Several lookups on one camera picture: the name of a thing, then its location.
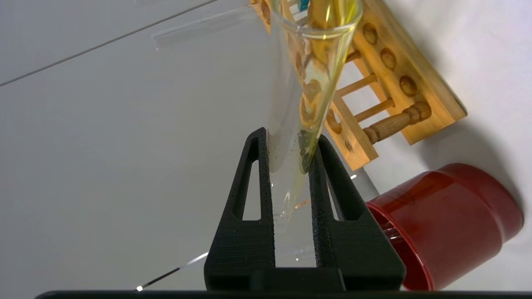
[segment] test tube rack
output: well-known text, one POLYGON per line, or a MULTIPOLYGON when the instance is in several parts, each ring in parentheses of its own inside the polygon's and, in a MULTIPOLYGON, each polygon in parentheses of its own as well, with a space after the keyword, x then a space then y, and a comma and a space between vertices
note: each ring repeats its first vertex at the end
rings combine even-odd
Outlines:
MULTIPOLYGON (((281 0, 298 7, 300 0, 281 0)), ((270 0, 250 0, 270 32, 270 0)), ((413 145, 464 118, 467 113, 449 86, 421 54, 382 0, 362 0, 363 14, 354 33, 346 63, 364 76, 336 91, 325 126, 352 170, 378 158, 374 148, 401 132, 413 145), (353 114, 343 100, 370 86, 380 103, 353 114), (360 122, 387 111, 389 117, 366 128, 360 122)), ((293 18, 291 14, 284 17, 293 18)), ((305 22, 305 16, 297 20, 305 22)))

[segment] white surface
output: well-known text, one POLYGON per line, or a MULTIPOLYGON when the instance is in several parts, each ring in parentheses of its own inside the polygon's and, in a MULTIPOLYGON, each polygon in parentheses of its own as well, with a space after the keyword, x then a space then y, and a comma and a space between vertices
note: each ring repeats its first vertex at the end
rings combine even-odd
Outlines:
POLYGON ((2 0, 0 84, 207 0, 2 0))
MULTIPOLYGON (((197 17, 0 87, 0 298, 133 290, 209 250, 266 125, 268 34, 257 19, 155 50, 197 17)), ((154 287, 204 288, 203 262, 154 287)))
MULTIPOLYGON (((385 192, 415 175, 452 162, 486 170, 525 210, 525 226, 498 256, 447 289, 532 290, 532 2, 388 0, 394 14, 463 102, 469 115, 409 146, 398 134, 376 145, 365 167, 385 192)), ((345 76, 359 76, 352 68, 345 76)), ((362 111, 378 100, 369 88, 347 102, 362 111)), ((368 126, 385 113, 365 121, 368 126)))

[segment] test tube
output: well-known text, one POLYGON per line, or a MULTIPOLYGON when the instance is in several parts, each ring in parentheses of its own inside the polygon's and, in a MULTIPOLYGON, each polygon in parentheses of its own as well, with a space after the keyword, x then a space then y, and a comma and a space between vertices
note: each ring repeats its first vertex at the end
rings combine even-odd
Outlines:
POLYGON ((285 230, 298 201, 362 3, 310 1, 303 13, 287 0, 271 1, 268 162, 276 233, 285 230))

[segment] wooden dowel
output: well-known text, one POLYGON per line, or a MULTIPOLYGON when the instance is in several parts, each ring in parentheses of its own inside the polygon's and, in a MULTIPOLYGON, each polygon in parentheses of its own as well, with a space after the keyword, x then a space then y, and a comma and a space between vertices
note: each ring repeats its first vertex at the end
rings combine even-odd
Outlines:
POLYGON ((360 112, 359 114, 355 115, 355 120, 357 122, 361 122, 363 120, 366 120, 374 115, 379 114, 380 112, 392 107, 394 105, 394 100, 389 97, 386 101, 381 102, 378 105, 375 105, 367 110, 364 110, 360 112))
POLYGON ((352 92, 355 92, 364 86, 370 85, 373 82, 377 82, 377 76, 375 76, 375 74, 371 74, 362 80, 358 80, 355 83, 349 84, 346 87, 337 90, 336 94, 342 97, 352 92))
POLYGON ((355 50, 353 53, 349 54, 345 60, 345 63, 347 62, 351 62, 355 59, 359 59, 360 58, 360 51, 358 50, 355 50))
POLYGON ((364 133, 368 136, 371 144, 375 144, 398 133, 407 126, 429 118, 431 114, 432 111, 427 103, 418 102, 406 108, 400 114, 385 118, 365 128, 364 133))

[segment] red cup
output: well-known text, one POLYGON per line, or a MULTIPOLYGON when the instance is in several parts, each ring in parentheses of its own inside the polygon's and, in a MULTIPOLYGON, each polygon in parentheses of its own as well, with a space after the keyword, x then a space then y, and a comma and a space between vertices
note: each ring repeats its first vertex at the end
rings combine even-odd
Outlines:
POLYGON ((367 205, 403 260, 411 290, 446 287, 494 257, 523 225, 510 193, 466 164, 424 172, 367 205))

